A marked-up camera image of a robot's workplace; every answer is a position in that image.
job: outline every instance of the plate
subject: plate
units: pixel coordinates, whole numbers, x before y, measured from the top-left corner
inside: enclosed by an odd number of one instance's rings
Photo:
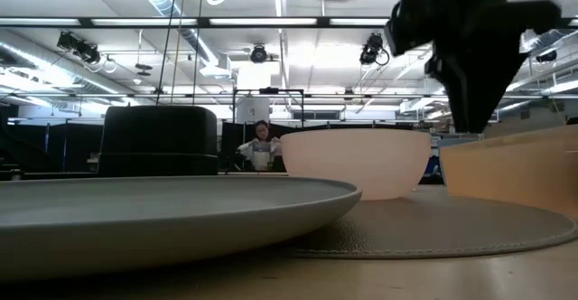
[[[318,229],[361,197],[292,177],[146,177],[0,183],[0,280],[176,264]]]

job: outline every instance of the table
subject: table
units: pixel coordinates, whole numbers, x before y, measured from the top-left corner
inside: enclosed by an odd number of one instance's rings
[[[14,292],[41,300],[575,300],[578,241],[478,258],[335,260],[257,258],[249,253],[180,267],[15,286]]]

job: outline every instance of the person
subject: person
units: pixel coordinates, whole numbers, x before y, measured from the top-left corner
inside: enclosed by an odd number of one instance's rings
[[[281,155],[281,140],[269,138],[269,125],[265,120],[255,123],[255,135],[255,139],[241,145],[238,151],[251,161],[255,170],[269,170],[275,156]]]

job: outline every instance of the orange bowl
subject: orange bowl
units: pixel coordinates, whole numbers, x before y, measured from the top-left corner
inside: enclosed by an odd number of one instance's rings
[[[329,129],[281,137],[290,176],[357,185],[361,200],[408,195],[424,175],[429,134],[396,129]]]

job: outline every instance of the placemat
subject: placemat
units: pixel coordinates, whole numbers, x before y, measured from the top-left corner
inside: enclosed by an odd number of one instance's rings
[[[332,224],[266,252],[302,258],[448,258],[546,248],[577,238],[576,221],[563,214],[435,189],[360,202]]]

